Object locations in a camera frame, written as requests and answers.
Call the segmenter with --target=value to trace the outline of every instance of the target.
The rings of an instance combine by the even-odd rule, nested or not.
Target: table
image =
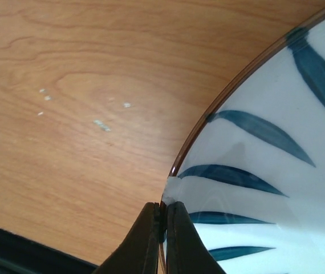
[[[103,262],[223,87],[324,7],[0,0],[0,227]]]

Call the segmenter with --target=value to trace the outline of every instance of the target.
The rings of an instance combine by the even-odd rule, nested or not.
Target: brown rim
[[[318,23],[321,23],[325,20],[325,8],[309,19],[305,20],[302,24],[299,25],[311,29]],[[183,146],[181,147],[174,164],[170,170],[169,176],[176,176],[178,170],[181,167],[183,160],[185,159],[188,151],[193,145],[194,141],[197,139],[198,135],[201,133],[202,129],[207,124],[206,117],[207,115],[216,112],[222,104],[228,99],[229,96],[255,71],[258,70],[266,61],[268,61],[271,57],[273,57],[277,52],[286,47],[285,36],[279,38],[275,41],[270,47],[268,47],[264,52],[258,55],[252,62],[250,62],[242,71],[240,71],[236,77],[221,91],[218,97],[212,102],[212,104],[207,108],[207,110],[203,113],[202,117],[200,117],[197,124],[194,126]],[[161,202],[161,213],[164,216],[166,205]],[[164,249],[163,245],[160,245],[160,261],[162,264],[162,270],[166,273],[166,262],[164,257]]]

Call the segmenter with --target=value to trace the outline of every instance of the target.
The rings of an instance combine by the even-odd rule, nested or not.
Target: blue petal
[[[314,162],[305,153],[305,151],[296,143],[295,140],[288,133],[276,125],[257,117],[253,114],[238,111],[238,110],[225,110],[216,114],[212,114],[208,119],[212,122],[216,119],[224,118],[236,126],[242,128],[255,137],[278,147],[281,150],[293,155],[294,157],[310,164],[315,167]]]
[[[210,250],[209,253],[216,261],[229,260],[274,249],[272,247],[224,247]]]
[[[272,224],[245,216],[214,211],[194,212],[189,216],[196,224]]]
[[[303,80],[325,107],[325,59],[307,42],[307,35],[306,28],[295,28],[287,35],[287,44]]]
[[[200,166],[190,167],[178,175],[180,179],[187,176],[207,178],[221,183],[285,196],[259,177],[235,167],[220,166],[218,164],[202,164]]]

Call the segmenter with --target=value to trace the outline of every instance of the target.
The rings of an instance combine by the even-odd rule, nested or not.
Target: paint chip
[[[112,131],[110,127],[104,124],[101,120],[94,120],[93,123],[97,124],[104,131]]]

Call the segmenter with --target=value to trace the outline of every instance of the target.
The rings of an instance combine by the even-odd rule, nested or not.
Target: ceramic plate
[[[177,200],[227,274],[325,274],[325,10],[210,106],[170,173]]]

